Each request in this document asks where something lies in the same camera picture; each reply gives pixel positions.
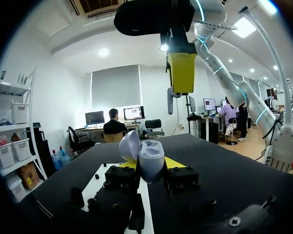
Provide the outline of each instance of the man in black jacket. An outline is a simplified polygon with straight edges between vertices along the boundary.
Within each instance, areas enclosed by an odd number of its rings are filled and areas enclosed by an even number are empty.
[[[247,133],[247,122],[248,122],[248,111],[246,106],[242,104],[239,106],[239,117],[238,117],[238,125],[240,126],[241,136],[238,141],[246,141],[246,133]]]
[[[128,133],[128,129],[123,123],[118,122],[118,110],[110,109],[108,112],[109,117],[111,120],[103,126],[105,134],[118,134],[123,131]]]

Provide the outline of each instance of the shelf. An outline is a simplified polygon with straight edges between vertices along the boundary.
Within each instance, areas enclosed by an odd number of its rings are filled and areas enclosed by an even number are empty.
[[[43,182],[44,182],[43,180],[39,179],[39,183],[32,190],[25,188],[27,195],[30,194],[32,191],[34,191],[36,188],[38,188]]]
[[[29,123],[5,125],[5,126],[0,126],[0,132],[11,131],[15,129],[22,129],[22,128],[29,128],[29,127],[30,127]]]
[[[30,90],[30,86],[25,86],[23,84],[11,84],[0,80],[0,94],[22,96],[28,90]]]
[[[10,166],[10,167],[5,168],[5,169],[1,169],[0,173],[1,173],[2,176],[5,176],[5,175],[15,171],[16,169],[26,165],[27,163],[30,163],[30,162],[34,161],[35,159],[37,159],[36,156],[31,156],[30,158],[25,159],[25,160],[23,160],[21,162],[16,161],[13,166]]]

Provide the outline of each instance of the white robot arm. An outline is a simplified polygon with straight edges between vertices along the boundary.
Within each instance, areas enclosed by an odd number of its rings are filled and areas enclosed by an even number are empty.
[[[198,57],[218,79],[232,106],[246,103],[249,115],[266,142],[264,163],[284,172],[293,170],[293,121],[289,124],[289,117],[283,123],[279,121],[250,85],[245,81],[236,84],[221,60],[209,51],[214,45],[214,32],[226,19],[221,1],[193,0],[191,3],[195,8],[194,21],[209,23],[194,25]]]

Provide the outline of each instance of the black chair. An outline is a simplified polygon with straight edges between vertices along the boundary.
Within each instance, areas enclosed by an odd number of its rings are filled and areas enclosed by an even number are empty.
[[[230,118],[228,120],[228,122],[229,122],[229,124],[232,124],[232,125],[238,123],[237,122],[237,118]],[[238,142],[232,140],[232,138],[233,138],[233,131],[234,131],[234,129],[231,132],[231,139],[230,139],[230,141],[227,141],[227,143],[226,143],[227,145],[236,145],[236,144],[238,144]]]
[[[145,125],[147,130],[151,130],[151,132],[148,132],[145,134],[146,138],[150,139],[150,138],[165,136],[165,133],[163,132],[163,129],[162,129],[162,122],[160,119],[147,120],[145,121]],[[153,131],[153,129],[158,129],[158,128],[160,128],[161,131],[156,131],[156,132]]]
[[[86,134],[81,136],[77,135],[72,127],[68,127],[67,132],[70,148],[74,152],[80,153],[81,151],[86,151],[96,144]]]

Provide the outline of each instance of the white box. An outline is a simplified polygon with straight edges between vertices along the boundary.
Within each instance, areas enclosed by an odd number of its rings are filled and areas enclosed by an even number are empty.
[[[11,143],[0,146],[0,162],[3,168],[14,165]]]
[[[29,138],[12,142],[14,156],[18,161],[23,161],[31,157],[29,150]]]
[[[27,193],[24,186],[21,184],[21,179],[17,175],[7,176],[7,185],[17,202],[20,202],[24,197],[26,197]]]
[[[11,101],[12,124],[27,123],[29,104]]]

